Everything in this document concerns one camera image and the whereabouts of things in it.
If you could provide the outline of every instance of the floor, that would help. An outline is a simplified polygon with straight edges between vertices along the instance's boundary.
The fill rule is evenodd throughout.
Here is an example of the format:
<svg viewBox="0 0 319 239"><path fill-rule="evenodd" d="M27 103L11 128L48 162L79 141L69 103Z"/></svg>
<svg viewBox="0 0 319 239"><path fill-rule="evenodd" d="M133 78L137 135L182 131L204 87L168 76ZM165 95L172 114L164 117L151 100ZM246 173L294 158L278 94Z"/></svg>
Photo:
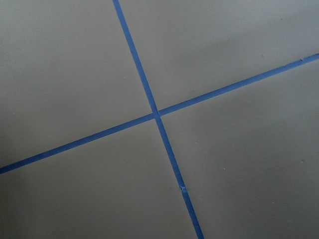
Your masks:
<svg viewBox="0 0 319 239"><path fill-rule="evenodd" d="M318 11L0 0L0 238L317 238Z"/></svg>

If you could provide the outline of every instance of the blue line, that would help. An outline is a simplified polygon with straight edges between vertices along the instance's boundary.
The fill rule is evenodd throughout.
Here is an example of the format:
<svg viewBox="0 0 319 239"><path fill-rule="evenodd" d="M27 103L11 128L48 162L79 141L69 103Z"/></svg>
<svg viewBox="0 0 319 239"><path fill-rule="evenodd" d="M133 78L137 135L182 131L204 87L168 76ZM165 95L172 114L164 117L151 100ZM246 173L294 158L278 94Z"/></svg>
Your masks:
<svg viewBox="0 0 319 239"><path fill-rule="evenodd" d="M160 111L159 111L159 115L160 115L160 116L163 116L163 115L172 113L172 112L174 112L174 111L178 111L178 110L183 109L183 108L185 108L185 107L188 107L188 106L197 104L197 103L199 103L199 102L208 100L208 99L210 99L210 98L214 98L214 97L216 97L216 96L225 94L225 93L227 93L227 92L236 90L236 89L241 88L241 87L243 87L243 86L247 86L247 85L252 84L252 83L254 83L254 82L257 82L257 81L263 80L263 79L265 79L265 78L268 78L268 77L277 75L277 74L279 74L279 73L288 71L288 70L290 70L290 69L296 68L296 67L298 67L298 66L307 64L307 63L309 63L309 62L312 62L312 61L315 61L315 60L318 60L318 59L319 59L319 54L315 54L315 55L306 57L306 58L304 58L304 59L302 59L302 60L294 61L294 62L292 62L292 63L290 63L290 64L288 64L288 65L286 65L286 66L281 66L281 67L275 68L275 69L273 69L273 70L264 72L264 73L262 73L262 74L259 74L259 75L256 75L256 76L247 78L247 79L245 79L245 80L239 81L239 82L237 82L237 83L234 83L234 84L225 86L225 87L220 88L220 89L218 89L218 90L215 90L215 91L206 93L206 94L204 94L204 95L201 95L201 96L192 98L192 99L190 99L190 100L187 100L187 101L178 103L178 104L176 104L176 105L167 107L167 108L165 108L165 109L160 110Z"/></svg>
<svg viewBox="0 0 319 239"><path fill-rule="evenodd" d="M143 116L143 117L140 117L140 118L131 120L131 121L129 121L129 122L120 124L120 125L118 125L118 126L115 126L115 127L109 128L109 129L106 129L106 130L101 131L101 132L99 132L99 133L95 133L95 134L90 135L90 136L87 136L87 137L85 137L85 138L76 140L76 141L74 141L74 142L67 143L67 144L62 145L62 146L60 146L60 147L51 149L51 150L49 150L49 151L46 151L46 152L37 154L37 155L32 156L32 157L30 157L30 158L26 158L26 159L24 159L24 160L21 160L21 161L18 161L18 162L16 162L16 163L7 165L7 166L5 166L5 167L2 167L2 168L0 168L0 174L3 174L3 173L6 173L6 172L9 172L9 171L11 171L11 170L20 168L20 167L22 167L22 166L25 166L25 165L34 163L34 162L36 162L36 161L45 159L45 158L50 157L50 156L53 156L53 155L55 155L55 154L62 153L62 152L67 151L67 150L69 150L69 149L72 149L72 148L78 147L78 146L80 146L80 145L83 145L83 144L92 142L92 141L94 141L94 140L100 139L100 138L105 137L105 136L108 136L108 135L110 135L110 134L117 133L117 132L119 132L119 131L122 131L122 130L124 130L124 129L133 127L133 126L135 126L135 125L144 123L144 122L149 121L149 120L152 120L152 119L154 119L153 114L149 114L149 115L146 115L146 116Z"/></svg>
<svg viewBox="0 0 319 239"><path fill-rule="evenodd" d="M199 239L203 239L204 235L203 235L203 233L201 231L197 216L196 216L195 211L194 211L194 207L193 207L193 205L191 203L190 197L188 195L188 191L186 190L186 187L185 187L183 178L181 176L181 173L180 173L180 170L179 170L179 167L178 167L174 152L173 152L173 150L171 148L171 145L170 145L166 130L164 128L163 122L162 122L162 120L160 118L160 115L159 115L159 112L157 110L156 103L155 103L154 97L153 97L152 92L151 92L151 88L149 86L149 83L148 83L148 80L146 78L144 69L142 67L139 55L138 55L136 47L134 45L134 42L133 42L132 36L130 34L129 28L127 26L127 23L126 23L122 8L121 8L120 3L119 3L118 0L113 0L113 4L114 4L115 10L117 12L118 18L120 20L120 23L121 23L121 26L122 26L126 41L128 43L128 46L130 48L133 60L135 62L137 71L138 71L138 73L140 75L140 79L141 79L142 85L144 87L146 96L148 98L149 104L151 106L154 118L155 118L156 123L158 125L159 131L160 131L160 135L161 135L161 138L163 140L165 149L167 151L167 154L168 154L171 166L173 168L175 177L177 179L179 187L182 190L181 193L182 193L183 199L185 201L187 210L189 212L189 216L191 217L191 220L193 222L193 226L194 226L195 232L196 232L197 237Z"/></svg>

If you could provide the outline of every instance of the gray surface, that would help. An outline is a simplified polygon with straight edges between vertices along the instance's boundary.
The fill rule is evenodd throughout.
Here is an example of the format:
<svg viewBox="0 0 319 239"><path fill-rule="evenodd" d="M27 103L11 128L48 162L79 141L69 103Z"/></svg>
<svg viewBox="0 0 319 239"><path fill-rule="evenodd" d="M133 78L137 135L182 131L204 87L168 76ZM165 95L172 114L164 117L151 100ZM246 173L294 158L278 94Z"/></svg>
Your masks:
<svg viewBox="0 0 319 239"><path fill-rule="evenodd" d="M319 62L163 117L206 238L319 235Z"/></svg>
<svg viewBox="0 0 319 239"><path fill-rule="evenodd" d="M0 0L0 22L0 166L150 113L112 1Z"/></svg>
<svg viewBox="0 0 319 239"><path fill-rule="evenodd" d="M120 0L159 109L319 52L318 0Z"/></svg>
<svg viewBox="0 0 319 239"><path fill-rule="evenodd" d="M154 121L0 175L2 239L195 238Z"/></svg>

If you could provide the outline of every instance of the blue tape strip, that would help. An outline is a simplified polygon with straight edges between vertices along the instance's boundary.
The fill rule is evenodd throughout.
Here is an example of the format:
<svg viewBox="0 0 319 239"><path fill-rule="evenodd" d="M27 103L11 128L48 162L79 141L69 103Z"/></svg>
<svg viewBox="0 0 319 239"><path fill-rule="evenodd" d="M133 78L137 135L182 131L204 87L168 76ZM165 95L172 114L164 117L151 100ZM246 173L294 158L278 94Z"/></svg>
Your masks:
<svg viewBox="0 0 319 239"><path fill-rule="evenodd" d="M160 115L159 115L159 112L157 110L157 107L156 107L156 104L155 104L155 100L154 100L154 97L153 97L152 92L151 92L151 88L150 88L149 83L147 81L147 78L146 78L144 69L142 67L139 55L137 53L137 50L136 50L136 47L134 45L132 36L130 34L129 28L128 28L127 23L126 23L126 20L124 18L124 14L123 14L122 8L121 8L120 3L119 3L118 0L113 0L113 4L114 4L115 10L117 12L118 18L120 20L120 23L121 23L121 26L122 26L126 41L127 41L128 45L129 45L133 60L135 62L136 68L137 68L137 71L138 71L138 73L140 75L140 79L141 79L142 85L144 87L146 96L148 98L149 104L151 106L154 118L155 118L156 123L158 125L159 131L160 131L160 135L161 135L161 138L163 140L165 149L167 151L170 163L171 163L171 165L173 167L173 171L174 171L175 177L177 179L179 187L182 190L182 195L183 195L186 207L188 209L189 215L191 217L191 220L193 222L193 226L194 226L195 232L196 232L197 237L199 239L203 239L204 238L203 233L201 231L201 228L200 228L197 216L195 214L193 205L191 203L190 197L189 197L188 192L186 190L186 187L185 187L183 178L181 176L181 173L180 173L180 170L179 170L175 155L174 155L173 150L171 148L171 145L170 145L166 130L164 128L163 122L162 122L162 120L160 118Z"/></svg>
<svg viewBox="0 0 319 239"><path fill-rule="evenodd" d="M264 72L264 73L259 74L259 75L257 75L257 76L250 77L250 78L248 78L248 79L239 81L239 82L234 83L234 84L231 84L231 85L229 85L229 86L225 86L225 87L220 88L220 89L218 89L218 90L215 90L215 91L206 93L206 94L204 94L204 95L201 95L201 96L192 98L192 99L190 99L190 100L187 100L187 101L178 103L178 104L176 104L176 105L167 107L167 108L165 108L165 109L160 110L160 111L159 111L159 115L160 115L160 116L163 116L163 115L172 113L172 112L174 112L174 111L178 111L178 110L180 110L180 109L182 109L182 108L185 108L185 107L188 107L188 106L197 104L197 103L199 103L199 102L208 100L208 99L210 99L210 98L213 98L213 97L216 97L216 96L225 94L225 93L227 93L227 92L236 90L236 89L241 88L241 87L243 87L243 86L247 86L247 85L252 84L252 83L254 83L254 82L257 82L257 81L263 80L263 79L265 79L265 78L268 78L268 77L277 75L277 74L279 74L279 73L288 71L288 70L290 70L290 69L296 68L296 67L298 67L298 66L307 64L307 63L309 63L309 62L312 62L312 61L315 61L315 60L318 60L318 59L319 59L319 54L315 54L315 55L306 57L306 58L304 58L304 59L302 59L302 60L298 60L298 61L292 62L292 63L290 63L290 64L288 64L288 65L286 65L286 66L278 67L278 68L276 68L276 69L273 69L273 70Z"/></svg>
<svg viewBox="0 0 319 239"><path fill-rule="evenodd" d="M144 122L149 121L149 120L152 120L152 119L154 119L153 114L149 114L149 115L146 115L146 116L143 116L143 117L140 117L140 118L131 120L131 121L129 121L129 122L120 124L120 125L118 125L118 126L115 126L115 127L109 128L109 129L106 129L106 130L101 131L101 132L99 132L99 133L95 133L95 134L90 135L90 136L87 136L87 137L85 137L85 138L76 140L76 141L74 141L74 142L67 143L67 144L65 144L65 145L62 145L62 146L60 146L60 147L51 149L51 150L46 151L46 152L44 152L44 153L40 153L40 154L37 154L37 155L32 156L32 157L30 157L30 158L26 158L26 159L21 160L21 161L19 161L19 162L16 162L16 163L7 165L7 166L5 166L5 167L2 167L2 168L0 168L0 174L3 174L3 173L6 173L6 172L9 172L9 171L11 171L11 170L20 168L20 167L22 167L22 166L25 166L25 165L34 163L34 162L36 162L36 161L45 159L45 158L50 157L50 156L53 156L53 155L55 155L55 154L58 154L58 153L67 151L67 150L69 150L69 149L78 147L78 146L80 146L80 145L83 145L83 144L92 142L92 141L94 141L94 140L100 139L100 138L105 137L105 136L108 136L108 135L110 135L110 134L117 133L117 132L119 132L119 131L122 131L122 130L124 130L124 129L133 127L133 126L135 126L135 125L144 123Z"/></svg>

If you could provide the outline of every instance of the blue tape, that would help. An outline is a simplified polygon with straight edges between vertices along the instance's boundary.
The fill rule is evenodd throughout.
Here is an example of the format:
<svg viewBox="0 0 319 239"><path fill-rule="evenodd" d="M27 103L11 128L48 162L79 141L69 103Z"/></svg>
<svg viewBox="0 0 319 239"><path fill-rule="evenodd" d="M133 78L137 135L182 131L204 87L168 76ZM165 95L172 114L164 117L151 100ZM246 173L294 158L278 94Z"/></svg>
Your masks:
<svg viewBox="0 0 319 239"><path fill-rule="evenodd" d="M126 41L127 41L128 45L129 45L133 60L134 60L135 65L136 65L136 69L137 69L137 71L139 73L142 85L144 87L146 96L147 96L149 104L151 106L154 118L155 118L156 123L158 125L159 131L160 131L160 135L161 135L161 138L163 140L165 149L167 151L167 154L168 154L171 166L173 168L175 177L177 179L179 187L182 190L182 195L183 195L187 210L189 212L189 215L191 217L191 220L193 222L193 226L194 226L195 232L196 232L197 237L199 239L203 239L204 238L203 233L202 233L200 225L198 223L198 219L196 217L196 214L195 214L193 205L191 203L191 200L189 198L188 192L186 190L186 187L185 187L183 178L181 176L181 173L180 173L180 170L179 170L179 167L178 167L174 152L173 152L173 150L171 148L171 145L170 145L166 130L164 128L163 122L162 122L162 120L160 118L160 115L159 115L159 112L157 110L156 103L155 103L154 97L153 97L152 92L151 92L151 88L150 88L148 80L146 78L144 69L142 67L139 55L137 53L136 47L134 45L132 36L130 34L130 31L129 31L128 25L127 25L126 20L124 18L124 14L123 14L122 8L121 8L120 3L119 3L118 0L113 0L113 4L114 4L115 10L116 10L116 13L118 15L118 18L120 20L120 23L121 23L121 26L122 26Z"/></svg>
<svg viewBox="0 0 319 239"><path fill-rule="evenodd" d="M106 130L104 130L104 131L95 133L95 134L90 135L90 136L87 136L87 137L85 137L85 138L76 140L76 141L74 141L74 142L67 143L67 144L65 144L65 145L62 145L62 146L60 146L60 147L51 149L51 150L46 151L46 152L44 152L44 153L40 153L40 154L37 154L37 155L32 156L32 157L30 157L30 158L26 158L26 159L24 159L24 160L21 160L21 161L18 161L18 162L16 162L16 163L7 165L7 166L5 166L5 167L2 167L2 168L0 168L0 174L3 174L3 173L6 173L6 172L9 172L9 171L11 171L11 170L20 168L20 167L22 167L22 166L25 166L25 165L34 163L34 162L36 162L36 161L45 159L45 158L50 157L50 156L53 156L53 155L55 155L55 154L58 154L58 153L67 151L67 150L69 150L69 149L78 147L78 146L80 146L80 145L83 145L83 144L92 142L92 141L94 141L94 140L100 139L100 138L105 137L105 136L108 136L108 135L110 135L110 134L117 133L117 132L119 132L119 131L122 131L122 130L124 130L124 129L133 127L133 126L135 126L135 125L144 123L144 122L149 121L149 120L152 120L152 119L154 119L153 114L149 114L149 115L146 115L146 116L143 116L143 117L140 117L140 118L131 120L131 121L129 121L129 122L120 124L120 125L118 125L118 126L115 126L115 127L109 128L109 129L106 129Z"/></svg>
<svg viewBox="0 0 319 239"><path fill-rule="evenodd" d="M201 96L192 98L192 99L190 99L190 100L187 100L187 101L178 103L178 104L176 104L176 105L167 107L167 108L165 108L165 109L160 110L160 111L159 111L159 115L160 115L160 116L163 116L163 115L172 113L172 112L174 112L174 111L178 111L178 110L183 109L183 108L185 108L185 107L188 107L188 106L197 104L197 103L199 103L199 102L202 102L202 101L205 101L205 100L214 98L214 97L216 97L216 96L225 94L225 93L227 93L227 92L236 90L236 89L241 88L241 87L243 87L243 86L247 86L247 85L252 84L252 83L254 83L254 82L257 82L257 81L263 80L263 79L265 79L265 78L268 78L268 77L277 75L277 74L279 74L279 73L288 71L288 70L290 70L290 69L296 68L296 67L298 67L298 66L307 64L307 63L309 63L309 62L312 62L312 61L315 61L315 60L318 60L318 59L319 59L319 54L315 54L315 55L306 57L306 58L304 58L304 59L302 59L302 60L298 60L298 61L292 62L292 63L290 63L290 64L288 64L288 65L286 65L286 66L278 67L278 68L276 68L276 69L273 69L273 70L264 72L264 73L262 73L262 74L259 74L259 75L253 76L253 77L250 77L250 78L248 78L248 79L239 81L239 82L234 83L234 84L231 84L231 85L229 85L229 86L225 86L225 87L220 88L220 89L218 89L218 90L215 90L215 91L206 93L206 94L204 94L204 95L201 95Z"/></svg>

